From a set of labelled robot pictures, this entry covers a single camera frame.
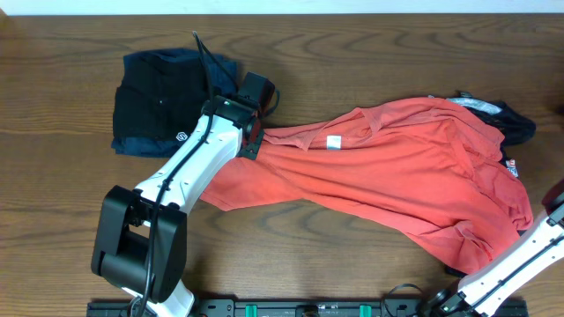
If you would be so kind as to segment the red t-shirt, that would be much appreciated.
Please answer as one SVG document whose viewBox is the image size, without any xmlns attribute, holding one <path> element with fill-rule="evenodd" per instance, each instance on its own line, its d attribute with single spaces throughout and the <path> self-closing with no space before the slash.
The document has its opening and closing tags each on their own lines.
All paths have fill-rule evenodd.
<svg viewBox="0 0 564 317">
<path fill-rule="evenodd" d="M 405 234 L 453 269 L 484 268 L 529 229 L 525 187 L 501 163 L 503 134 L 449 100 L 412 98 L 267 129 L 202 199 L 230 211 L 305 199 Z"/>
</svg>

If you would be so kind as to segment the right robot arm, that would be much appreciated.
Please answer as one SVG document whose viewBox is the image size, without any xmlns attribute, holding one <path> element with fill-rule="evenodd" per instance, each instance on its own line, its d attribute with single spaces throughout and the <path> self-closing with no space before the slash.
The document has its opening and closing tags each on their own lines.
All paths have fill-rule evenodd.
<svg viewBox="0 0 564 317">
<path fill-rule="evenodd" d="M 453 293 L 439 292 L 419 316 L 492 316 L 505 299 L 563 258 L 563 182 L 545 194 L 544 210 L 519 240 L 483 269 L 462 278 Z"/>
</svg>

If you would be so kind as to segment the black patterned garment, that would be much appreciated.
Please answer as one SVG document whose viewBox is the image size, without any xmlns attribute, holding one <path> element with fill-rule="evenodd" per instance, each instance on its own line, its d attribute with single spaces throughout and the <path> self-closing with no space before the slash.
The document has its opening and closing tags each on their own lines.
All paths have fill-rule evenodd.
<svg viewBox="0 0 564 317">
<path fill-rule="evenodd" d="M 536 134 L 536 123 L 517 113 L 502 100 L 484 101 L 475 99 L 469 92 L 460 92 L 457 97 L 448 98 L 448 101 L 465 107 L 485 124 L 498 129 L 503 134 L 500 163 L 519 178 L 516 161 L 507 155 L 505 148 L 531 140 Z"/>
</svg>

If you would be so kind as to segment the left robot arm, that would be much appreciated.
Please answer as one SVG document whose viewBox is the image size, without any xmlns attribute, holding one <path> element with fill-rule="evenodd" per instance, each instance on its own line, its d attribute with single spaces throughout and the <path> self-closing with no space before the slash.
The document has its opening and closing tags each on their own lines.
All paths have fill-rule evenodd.
<svg viewBox="0 0 564 317">
<path fill-rule="evenodd" d="M 102 307 L 99 316 L 187 316 L 195 297 L 182 282 L 187 218 L 217 172 L 237 157 L 255 159 L 261 120 L 277 107 L 279 92 L 266 77 L 246 74 L 231 97 L 215 95 L 183 146 L 132 190 L 115 186 L 100 210 L 91 270 L 132 300 Z"/>
</svg>

